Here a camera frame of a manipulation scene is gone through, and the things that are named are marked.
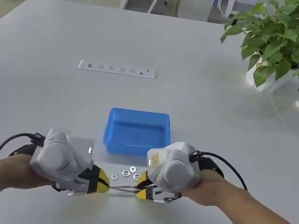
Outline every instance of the hand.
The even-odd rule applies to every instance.
[[[213,170],[201,171],[201,181],[197,187],[182,192],[182,195],[204,206],[217,206],[222,194],[237,189]]]
[[[54,184],[52,181],[37,175],[30,168],[30,160],[31,156],[25,154],[17,154],[0,160],[2,189],[30,189]]]

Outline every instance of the wrist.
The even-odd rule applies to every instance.
[[[224,207],[235,200],[248,200],[251,195],[248,191],[238,188],[231,183],[223,183],[215,194],[214,206],[223,210]]]
[[[11,187],[14,172],[14,165],[9,158],[0,160],[0,191]]]

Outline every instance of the power strip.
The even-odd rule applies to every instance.
[[[78,69],[142,78],[156,78],[156,73],[152,69],[142,69],[134,66],[117,66],[113,63],[95,63],[82,60]]]

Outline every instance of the white table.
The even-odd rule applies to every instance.
[[[269,98],[245,84],[241,36],[221,46],[223,26],[56,0],[27,0],[0,19],[0,141],[58,126],[98,140],[112,107],[164,112],[172,142],[227,158],[253,196],[297,223],[298,151]],[[78,70],[80,60],[156,68],[158,79]],[[26,144],[16,140],[0,152]],[[239,184],[223,164],[227,179]],[[228,224],[217,208],[101,195],[67,197],[51,187],[0,194],[2,223]]]

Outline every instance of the blue container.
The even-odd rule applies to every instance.
[[[112,108],[103,141],[109,153],[146,156],[170,145],[169,115]]]

